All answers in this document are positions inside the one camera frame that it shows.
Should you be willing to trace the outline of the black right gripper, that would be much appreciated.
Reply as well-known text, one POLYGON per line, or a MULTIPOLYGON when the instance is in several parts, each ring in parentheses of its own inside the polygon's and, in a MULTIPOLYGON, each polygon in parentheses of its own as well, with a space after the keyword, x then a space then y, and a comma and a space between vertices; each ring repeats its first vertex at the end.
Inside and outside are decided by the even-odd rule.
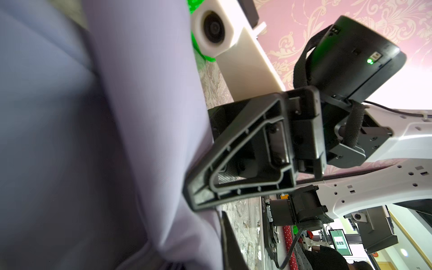
POLYGON ((214 144, 183 190, 194 211, 292 190, 294 157, 299 172, 316 178, 327 165, 360 166, 393 136, 359 102, 323 106, 313 86, 220 105, 208 114, 214 144))

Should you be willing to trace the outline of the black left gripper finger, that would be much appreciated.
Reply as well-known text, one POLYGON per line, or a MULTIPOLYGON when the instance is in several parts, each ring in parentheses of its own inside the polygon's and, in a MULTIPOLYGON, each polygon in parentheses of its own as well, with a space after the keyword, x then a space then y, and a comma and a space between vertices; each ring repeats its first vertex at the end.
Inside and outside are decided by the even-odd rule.
POLYGON ((225 211, 221 212, 220 226, 224 269, 249 270, 225 211))

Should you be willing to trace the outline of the lavender skirt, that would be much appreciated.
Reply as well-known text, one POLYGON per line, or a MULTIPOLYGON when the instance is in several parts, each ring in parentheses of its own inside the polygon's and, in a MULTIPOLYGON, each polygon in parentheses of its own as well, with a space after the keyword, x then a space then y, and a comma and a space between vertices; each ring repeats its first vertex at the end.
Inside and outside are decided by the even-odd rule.
POLYGON ((1 2, 1 268, 221 270, 185 176, 213 143, 185 1, 1 2))

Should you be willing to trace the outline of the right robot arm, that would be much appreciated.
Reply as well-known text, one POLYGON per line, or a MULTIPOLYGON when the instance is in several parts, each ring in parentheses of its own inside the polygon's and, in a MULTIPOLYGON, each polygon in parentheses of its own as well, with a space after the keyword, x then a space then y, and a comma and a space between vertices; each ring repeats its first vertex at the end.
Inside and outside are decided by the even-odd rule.
POLYGON ((321 178, 327 165, 429 158, 426 130, 402 135, 395 121, 379 122, 369 101, 406 59, 377 32, 339 17, 307 43, 293 90, 209 110, 215 142, 186 178, 189 206, 197 211, 294 191, 299 173, 321 178))

